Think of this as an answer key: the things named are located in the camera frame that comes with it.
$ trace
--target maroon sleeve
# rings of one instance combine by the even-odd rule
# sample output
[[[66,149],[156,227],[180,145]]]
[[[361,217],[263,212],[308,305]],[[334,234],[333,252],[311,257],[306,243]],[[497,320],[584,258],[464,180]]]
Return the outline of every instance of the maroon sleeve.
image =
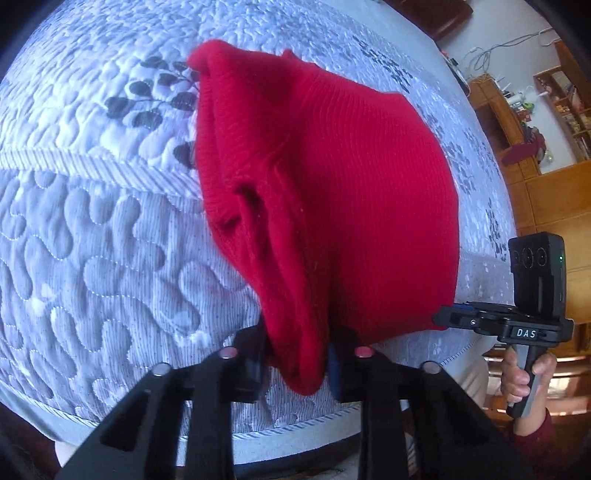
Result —
[[[509,441],[529,460],[535,477],[538,480],[554,479],[562,469],[563,454],[556,445],[550,412],[546,410],[541,427],[525,437],[513,433],[513,423],[506,431]]]

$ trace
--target person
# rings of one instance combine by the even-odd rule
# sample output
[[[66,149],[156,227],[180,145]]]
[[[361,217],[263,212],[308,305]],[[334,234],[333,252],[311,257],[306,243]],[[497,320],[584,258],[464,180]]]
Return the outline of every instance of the person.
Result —
[[[550,381],[556,371],[557,360],[545,353],[532,370],[540,376],[533,394],[534,402],[528,416],[512,421],[506,431],[509,441],[529,460],[538,480],[582,480],[591,472],[591,432],[583,443],[581,453],[567,462],[556,443],[550,412],[546,408]],[[519,402],[530,394],[529,375],[517,365],[517,354],[512,347],[505,351],[501,363],[501,393],[507,402]]]

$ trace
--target bed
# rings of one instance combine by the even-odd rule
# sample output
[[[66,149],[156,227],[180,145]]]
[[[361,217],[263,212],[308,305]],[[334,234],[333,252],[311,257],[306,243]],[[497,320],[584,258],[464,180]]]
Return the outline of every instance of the bed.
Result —
[[[192,160],[199,75],[185,60],[211,38],[289,48],[404,94],[459,194],[456,301],[512,301],[515,226],[491,148],[435,44],[393,9],[65,0],[0,83],[0,401],[52,439],[81,444],[154,364],[200,362],[258,321],[256,295],[212,241]],[[445,366],[490,346],[461,330],[377,348]],[[335,403],[326,385],[299,397],[273,371],[261,402],[235,406],[233,429],[235,462],[260,462],[353,436],[359,408]]]

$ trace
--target silver screw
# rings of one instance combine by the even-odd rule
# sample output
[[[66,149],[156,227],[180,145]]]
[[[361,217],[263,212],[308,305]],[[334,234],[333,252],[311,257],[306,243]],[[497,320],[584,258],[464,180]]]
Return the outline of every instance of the silver screw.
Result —
[[[221,356],[224,360],[236,358],[238,356],[238,349],[233,346],[225,346],[219,351],[219,356]]]
[[[355,356],[357,358],[371,358],[374,356],[374,349],[370,346],[358,346],[355,349]]]
[[[441,371],[441,365],[436,362],[425,362],[423,364],[423,371],[431,375],[437,375]]]
[[[152,375],[155,375],[156,377],[163,377],[167,375],[172,369],[173,367],[171,367],[169,364],[162,363],[154,365],[151,372]]]

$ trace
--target ribbed fabric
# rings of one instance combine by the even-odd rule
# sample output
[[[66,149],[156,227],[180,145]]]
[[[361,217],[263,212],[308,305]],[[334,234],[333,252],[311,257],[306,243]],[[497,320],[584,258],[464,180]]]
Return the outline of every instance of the ribbed fabric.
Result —
[[[259,295],[288,385],[319,388],[333,322],[366,343],[433,328],[456,286],[457,193],[407,100],[289,51],[210,41],[189,66],[207,220]]]

